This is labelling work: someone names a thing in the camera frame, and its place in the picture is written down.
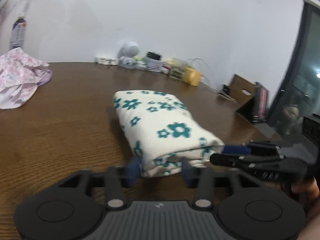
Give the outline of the person right hand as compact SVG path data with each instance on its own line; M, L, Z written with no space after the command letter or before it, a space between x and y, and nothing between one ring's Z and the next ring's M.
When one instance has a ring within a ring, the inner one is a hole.
M306 220L311 221L319 216L319 187L315 178L293 184L293 193L304 193L308 203L306 204Z

